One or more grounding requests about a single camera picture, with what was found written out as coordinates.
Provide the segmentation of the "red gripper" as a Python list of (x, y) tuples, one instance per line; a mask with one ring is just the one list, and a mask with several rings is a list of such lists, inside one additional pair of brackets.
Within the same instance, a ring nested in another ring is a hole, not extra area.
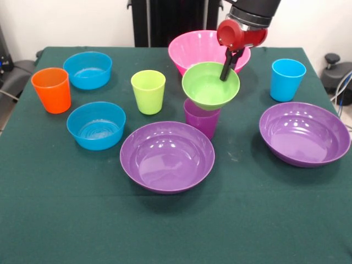
[(221, 71), (220, 80), (226, 81), (229, 68), (236, 69), (239, 58), (242, 57), (245, 47), (256, 47), (265, 41), (267, 29), (243, 30), (240, 24), (233, 19), (222, 21), (217, 29), (217, 40), (225, 46), (226, 60)]

